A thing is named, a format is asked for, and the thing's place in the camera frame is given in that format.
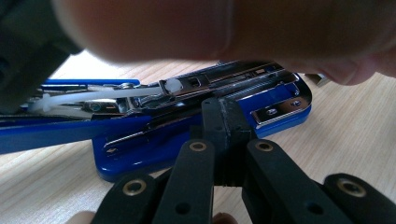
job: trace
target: finger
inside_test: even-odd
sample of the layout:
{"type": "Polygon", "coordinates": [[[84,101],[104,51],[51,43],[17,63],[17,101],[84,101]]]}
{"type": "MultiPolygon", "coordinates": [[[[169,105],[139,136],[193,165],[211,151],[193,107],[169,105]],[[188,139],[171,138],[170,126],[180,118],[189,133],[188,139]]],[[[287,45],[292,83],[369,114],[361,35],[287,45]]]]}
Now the finger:
{"type": "Polygon", "coordinates": [[[328,59],[394,46],[394,1],[53,0],[67,33],[117,61],[328,59]]]}
{"type": "Polygon", "coordinates": [[[212,218],[213,224],[238,224],[238,222],[230,214],[217,213],[212,218]]]}
{"type": "Polygon", "coordinates": [[[396,47],[375,55],[379,66],[378,72],[389,77],[396,77],[396,47]]]}
{"type": "Polygon", "coordinates": [[[75,215],[73,215],[67,222],[66,224],[89,224],[93,220],[93,217],[95,216],[95,213],[93,212],[79,212],[75,215]]]}
{"type": "Polygon", "coordinates": [[[368,56],[358,60],[281,61],[292,72],[319,73],[342,85],[356,85],[369,79],[378,69],[378,60],[368,56]]]}

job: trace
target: metal rivet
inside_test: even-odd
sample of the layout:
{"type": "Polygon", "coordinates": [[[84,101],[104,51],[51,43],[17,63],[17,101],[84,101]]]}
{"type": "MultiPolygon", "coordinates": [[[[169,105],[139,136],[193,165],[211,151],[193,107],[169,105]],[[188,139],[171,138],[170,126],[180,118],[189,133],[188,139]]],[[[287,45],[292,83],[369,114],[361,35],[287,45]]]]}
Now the metal rivet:
{"type": "Polygon", "coordinates": [[[256,147],[258,150],[260,150],[260,151],[265,151],[265,152],[272,151],[272,150],[274,149],[271,145],[269,145],[269,144],[267,144],[267,143],[264,143],[264,142],[258,142],[258,143],[256,143],[255,147],[256,147]]]}
{"type": "Polygon", "coordinates": [[[203,142],[193,142],[190,144],[190,149],[193,151],[204,151],[206,149],[206,144],[203,142]]]}
{"type": "Polygon", "coordinates": [[[297,106],[301,105],[301,101],[293,101],[290,103],[290,105],[297,107],[297,106]]]}
{"type": "Polygon", "coordinates": [[[128,196],[135,196],[146,189],[146,182],[142,179],[131,180],[124,185],[122,192],[128,196]]]}
{"type": "Polygon", "coordinates": [[[269,109],[269,110],[267,110],[267,115],[274,115],[274,114],[276,114],[277,113],[277,110],[276,109],[269,109]]]}
{"type": "Polygon", "coordinates": [[[341,178],[337,181],[337,187],[344,193],[358,198],[362,198],[367,194],[364,187],[345,178],[341,178]]]}
{"type": "Polygon", "coordinates": [[[93,112],[97,112],[101,109],[102,107],[99,104],[90,104],[90,110],[93,112]]]}
{"type": "Polygon", "coordinates": [[[107,153],[113,153],[115,151],[117,151],[117,148],[113,147],[113,148],[108,149],[106,152],[107,153]]]}

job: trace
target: white plastic part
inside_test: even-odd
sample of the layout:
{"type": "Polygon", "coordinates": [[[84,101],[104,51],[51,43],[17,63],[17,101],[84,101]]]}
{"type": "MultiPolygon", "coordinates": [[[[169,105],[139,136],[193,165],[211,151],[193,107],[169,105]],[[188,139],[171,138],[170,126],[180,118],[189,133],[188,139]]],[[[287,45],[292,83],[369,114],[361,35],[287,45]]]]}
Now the white plastic part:
{"type": "MultiPolygon", "coordinates": [[[[171,78],[172,80],[168,83],[166,82],[165,88],[170,92],[179,91],[181,87],[180,81],[171,78]]],[[[153,88],[141,88],[141,89],[129,89],[129,90],[119,90],[119,91],[91,91],[82,92],[74,94],[66,94],[59,96],[50,96],[49,94],[43,94],[43,98],[29,105],[29,111],[34,112],[37,110],[42,110],[43,112],[49,112],[52,107],[56,105],[63,105],[75,102],[84,102],[90,100],[99,99],[116,99],[116,98],[126,98],[126,97],[136,97],[145,95],[157,95],[163,93],[161,87],[153,88]]]]}
{"type": "Polygon", "coordinates": [[[181,82],[176,78],[169,78],[166,80],[165,88],[170,92],[177,92],[183,89],[181,82]]]}

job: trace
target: black plastic part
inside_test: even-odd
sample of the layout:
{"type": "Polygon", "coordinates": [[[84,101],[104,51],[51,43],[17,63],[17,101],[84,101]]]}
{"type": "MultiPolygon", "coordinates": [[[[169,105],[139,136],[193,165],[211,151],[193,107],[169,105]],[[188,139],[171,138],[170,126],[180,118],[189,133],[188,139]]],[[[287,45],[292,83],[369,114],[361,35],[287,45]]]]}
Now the black plastic part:
{"type": "Polygon", "coordinates": [[[149,175],[131,174],[117,182],[103,199],[92,224],[105,223],[150,223],[155,214],[161,188],[156,180],[149,175]],[[129,196],[124,193],[128,182],[138,180],[146,186],[131,185],[130,188],[144,188],[136,195],[129,196]]]}
{"type": "Polygon", "coordinates": [[[204,125],[191,127],[194,139],[182,146],[174,168],[155,180],[126,176],[107,194],[93,223],[211,223],[217,162],[218,185],[243,181],[242,199],[253,223],[396,223],[396,205],[357,177],[330,175],[322,186],[274,142],[249,140],[255,134],[238,103],[212,98],[202,107],[204,125]],[[123,186],[136,179],[145,181],[145,191],[125,195],[123,186]]]}
{"type": "MultiPolygon", "coordinates": [[[[250,141],[247,168],[253,178],[244,186],[244,202],[255,205],[256,197],[261,196],[261,201],[267,201],[272,208],[271,223],[352,223],[274,142],[250,141]]],[[[247,206],[252,220],[258,221],[256,209],[247,206]]]]}
{"type": "Polygon", "coordinates": [[[180,150],[152,223],[210,223],[215,149],[204,139],[180,150]]]}
{"type": "Polygon", "coordinates": [[[13,113],[70,54],[80,49],[64,34],[49,0],[0,6],[0,113],[13,113]]]}
{"type": "Polygon", "coordinates": [[[323,188],[355,223],[396,223],[396,205],[356,176],[329,175],[323,188]]]}
{"type": "Polygon", "coordinates": [[[206,99],[202,111],[204,139],[216,148],[215,185],[242,187],[246,145],[257,135],[234,100],[206,99]]]}

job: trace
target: wood grain surface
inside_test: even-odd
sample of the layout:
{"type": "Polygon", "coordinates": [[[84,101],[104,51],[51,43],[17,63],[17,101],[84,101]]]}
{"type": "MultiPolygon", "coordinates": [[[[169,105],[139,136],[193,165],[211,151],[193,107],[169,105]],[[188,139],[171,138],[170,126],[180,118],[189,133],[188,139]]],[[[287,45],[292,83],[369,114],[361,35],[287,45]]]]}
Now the wood grain surface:
{"type": "MultiPolygon", "coordinates": [[[[150,83],[214,62],[158,61],[113,64],[88,52],[68,60],[56,78],[137,78],[150,83]]],[[[375,75],[353,87],[316,87],[308,120],[266,137],[277,142],[314,180],[356,175],[396,203],[396,79],[375,75]]],[[[112,184],[95,171],[90,141],[0,156],[0,223],[65,223],[95,211],[112,184]]],[[[240,189],[215,188],[214,214],[250,223],[240,189]]]]}

